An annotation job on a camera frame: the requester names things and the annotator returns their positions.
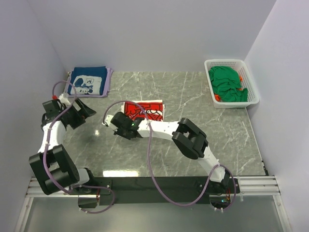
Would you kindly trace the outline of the green t-shirt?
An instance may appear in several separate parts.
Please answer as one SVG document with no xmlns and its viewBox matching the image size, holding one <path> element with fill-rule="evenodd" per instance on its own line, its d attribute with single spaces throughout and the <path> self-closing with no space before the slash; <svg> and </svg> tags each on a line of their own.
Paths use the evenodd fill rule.
<svg viewBox="0 0 309 232">
<path fill-rule="evenodd" d="M 241 85 L 242 77 L 227 66 L 214 66 L 208 71 L 214 97 L 218 102 L 246 102 L 248 90 Z"/>
</svg>

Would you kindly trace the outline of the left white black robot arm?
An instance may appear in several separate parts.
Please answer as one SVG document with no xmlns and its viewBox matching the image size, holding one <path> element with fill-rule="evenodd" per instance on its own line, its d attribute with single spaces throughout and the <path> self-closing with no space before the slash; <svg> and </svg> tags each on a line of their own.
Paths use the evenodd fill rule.
<svg viewBox="0 0 309 232">
<path fill-rule="evenodd" d="M 43 130 L 42 145 L 37 154 L 29 158 L 29 164 L 37 181 L 46 195 L 60 191 L 51 177 L 46 173 L 52 164 L 58 168 L 52 170 L 50 175 L 64 189 L 82 184 L 94 186 L 96 181 L 88 168 L 77 169 L 74 162 L 63 146 L 63 139 L 67 126 L 72 129 L 85 123 L 85 120 L 96 114 L 80 99 L 76 100 L 80 107 L 68 107 L 59 99 L 44 102 L 45 113 L 42 116 L 41 129 Z"/>
</svg>

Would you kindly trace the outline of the white t-shirt red print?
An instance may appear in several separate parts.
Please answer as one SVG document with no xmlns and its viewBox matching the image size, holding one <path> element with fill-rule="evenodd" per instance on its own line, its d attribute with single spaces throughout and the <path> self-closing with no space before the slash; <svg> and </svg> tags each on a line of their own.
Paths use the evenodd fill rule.
<svg viewBox="0 0 309 232">
<path fill-rule="evenodd" d="M 164 121 L 165 105 L 163 100 L 135 101 L 146 112 L 148 118 L 154 121 Z M 122 112 L 131 120 L 136 118 L 146 118 L 142 110 L 131 102 L 125 102 L 121 106 Z"/>
</svg>

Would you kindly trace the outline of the aluminium extrusion rail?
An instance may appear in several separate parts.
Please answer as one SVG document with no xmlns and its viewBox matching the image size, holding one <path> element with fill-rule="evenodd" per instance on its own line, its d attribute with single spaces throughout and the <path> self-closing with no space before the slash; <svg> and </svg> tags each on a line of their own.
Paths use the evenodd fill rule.
<svg viewBox="0 0 309 232">
<path fill-rule="evenodd" d="M 240 195 L 243 196 L 274 196 L 281 195 L 277 180 L 275 176 L 237 176 L 238 186 L 240 189 Z M 63 191 L 53 193 L 51 195 L 45 195 L 39 186 L 36 178 L 31 178 L 26 198 L 62 198 L 73 197 L 77 198 L 77 195 L 68 195 Z"/>
</svg>

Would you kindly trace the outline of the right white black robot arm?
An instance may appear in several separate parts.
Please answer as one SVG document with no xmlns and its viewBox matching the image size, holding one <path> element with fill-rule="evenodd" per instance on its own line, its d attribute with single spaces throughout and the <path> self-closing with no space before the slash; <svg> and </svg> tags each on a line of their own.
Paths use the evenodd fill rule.
<svg viewBox="0 0 309 232">
<path fill-rule="evenodd" d="M 180 152 L 189 159 L 197 160 L 210 176 L 209 185 L 214 194 L 226 192 L 230 174 L 213 155 L 206 134 L 191 120 L 165 122 L 138 117 L 132 120 L 122 112 L 107 115 L 105 123 L 115 135 L 128 140 L 134 138 L 159 138 L 174 142 Z"/>
</svg>

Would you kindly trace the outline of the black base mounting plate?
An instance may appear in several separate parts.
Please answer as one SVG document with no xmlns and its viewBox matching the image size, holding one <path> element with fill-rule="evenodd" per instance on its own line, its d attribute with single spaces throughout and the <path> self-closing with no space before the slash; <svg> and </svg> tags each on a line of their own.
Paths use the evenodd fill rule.
<svg viewBox="0 0 309 232">
<path fill-rule="evenodd" d="M 205 176 L 177 176 L 156 178 L 160 190 L 177 203 L 189 203 L 199 198 L 198 204 L 210 204 L 215 196 L 215 206 L 226 208 L 231 196 L 240 192 L 236 178 L 226 178 L 222 183 L 207 181 Z M 80 198 L 81 208 L 95 208 L 110 203 L 166 203 L 150 177 L 96 177 L 93 187 L 75 188 L 74 195 L 89 195 Z"/>
</svg>

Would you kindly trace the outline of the white plastic basket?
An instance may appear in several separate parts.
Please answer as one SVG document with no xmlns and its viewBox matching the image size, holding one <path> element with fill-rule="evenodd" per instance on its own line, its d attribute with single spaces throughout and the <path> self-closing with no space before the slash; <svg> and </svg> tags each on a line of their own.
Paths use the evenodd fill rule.
<svg viewBox="0 0 309 232">
<path fill-rule="evenodd" d="M 205 71 L 207 80 L 209 83 L 209 88 L 211 92 L 211 97 L 213 100 L 213 106 L 217 109 L 223 109 L 223 108 L 245 108 L 247 106 L 250 106 L 252 104 L 259 103 L 259 94 L 258 90 L 256 88 L 256 85 L 254 83 L 254 80 L 252 79 L 252 76 L 247 68 L 247 65 L 243 60 L 240 59 L 208 59 L 204 62 Z M 239 76 L 241 76 L 241 87 L 242 89 L 247 88 L 248 90 L 248 98 L 245 102 L 225 102 L 225 101 L 218 101 L 215 98 L 213 88 L 211 85 L 209 70 L 214 66 L 226 66 L 230 67 L 233 70 L 235 70 Z"/>
</svg>

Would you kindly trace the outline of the folded lilac t-shirt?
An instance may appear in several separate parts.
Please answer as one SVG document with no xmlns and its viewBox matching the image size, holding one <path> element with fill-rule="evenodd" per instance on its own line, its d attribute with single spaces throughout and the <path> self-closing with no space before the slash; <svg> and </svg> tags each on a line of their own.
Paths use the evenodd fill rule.
<svg viewBox="0 0 309 232">
<path fill-rule="evenodd" d="M 104 88 L 102 95 L 77 95 L 77 97 L 80 97 L 80 98 L 104 98 L 104 97 L 107 97 L 108 93 L 110 92 L 111 77 L 112 77 L 112 73 L 113 73 L 113 70 L 111 68 L 107 68 L 107 70 L 108 70 L 108 75 L 107 75 L 107 80 L 106 80 L 105 88 Z M 69 82 L 70 82 L 71 73 L 72 72 L 70 72 L 68 74 L 68 81 Z"/>
</svg>

